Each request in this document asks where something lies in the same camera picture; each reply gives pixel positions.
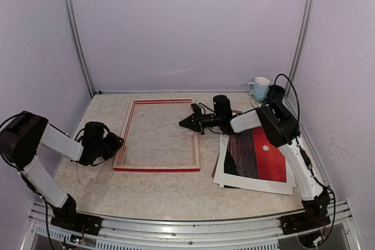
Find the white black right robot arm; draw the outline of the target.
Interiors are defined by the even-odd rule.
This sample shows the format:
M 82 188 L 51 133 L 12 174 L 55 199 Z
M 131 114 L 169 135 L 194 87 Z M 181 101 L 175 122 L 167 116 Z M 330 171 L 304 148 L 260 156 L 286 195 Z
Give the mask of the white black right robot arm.
M 216 95 L 213 97 L 213 106 L 213 113 L 205 114 L 199 104 L 192 103 L 193 113 L 179 121 L 179 126 L 200 134 L 204 134 L 206 128 L 218 127 L 225 135 L 262 127 L 269 143 L 288 162 L 299 185 L 305 210 L 299 217 L 300 224 L 311 229 L 322 218 L 328 217 L 328 188 L 315 176 L 313 164 L 303 146 L 298 120 L 281 100 L 235 114 L 229 98 Z

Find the red sunset photo white border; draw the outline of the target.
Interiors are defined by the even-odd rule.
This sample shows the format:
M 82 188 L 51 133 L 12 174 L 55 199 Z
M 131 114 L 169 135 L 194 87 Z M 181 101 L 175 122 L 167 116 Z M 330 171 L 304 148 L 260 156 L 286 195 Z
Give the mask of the red sunset photo white border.
M 272 146 L 262 127 L 229 136 L 224 173 L 261 180 L 286 182 L 282 153 Z

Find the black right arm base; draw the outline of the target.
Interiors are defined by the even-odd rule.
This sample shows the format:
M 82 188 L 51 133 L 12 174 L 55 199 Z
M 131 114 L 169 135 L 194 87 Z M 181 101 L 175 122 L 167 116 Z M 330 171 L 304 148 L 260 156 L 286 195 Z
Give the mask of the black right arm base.
M 303 212 L 284 215 L 280 218 L 282 233 L 295 234 L 331 223 L 328 214 L 329 196 L 315 197 L 313 200 L 302 200 Z

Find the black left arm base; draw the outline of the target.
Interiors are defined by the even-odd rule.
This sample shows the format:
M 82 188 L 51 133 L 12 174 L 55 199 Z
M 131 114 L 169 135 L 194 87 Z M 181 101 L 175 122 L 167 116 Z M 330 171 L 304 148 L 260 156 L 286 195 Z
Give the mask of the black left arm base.
M 62 229 L 79 232 L 83 235 L 98 236 L 103 219 L 99 216 L 73 212 L 64 214 L 61 210 L 53 209 L 51 224 Z

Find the red wooden picture frame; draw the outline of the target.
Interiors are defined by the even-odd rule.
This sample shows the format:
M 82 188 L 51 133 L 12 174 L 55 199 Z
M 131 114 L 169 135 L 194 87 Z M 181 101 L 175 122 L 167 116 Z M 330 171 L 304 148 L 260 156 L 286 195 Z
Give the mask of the red wooden picture frame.
M 192 113 L 193 98 L 136 99 L 130 102 L 122 127 L 123 147 L 116 172 L 181 173 L 200 171 L 196 132 L 178 122 Z

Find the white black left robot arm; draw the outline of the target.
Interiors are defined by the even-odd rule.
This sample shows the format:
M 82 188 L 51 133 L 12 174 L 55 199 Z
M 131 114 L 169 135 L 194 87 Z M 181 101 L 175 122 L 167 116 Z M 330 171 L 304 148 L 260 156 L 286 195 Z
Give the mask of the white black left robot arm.
M 98 159 L 107 161 L 115 156 L 124 144 L 123 138 L 102 122 L 88 122 L 72 139 L 47 118 L 27 111 L 8 118 L 1 128 L 1 156 L 34 193 L 53 207 L 67 228 L 78 228 L 82 217 L 76 212 L 75 200 L 43 167 L 38 149 L 47 148 L 82 166 L 96 166 Z

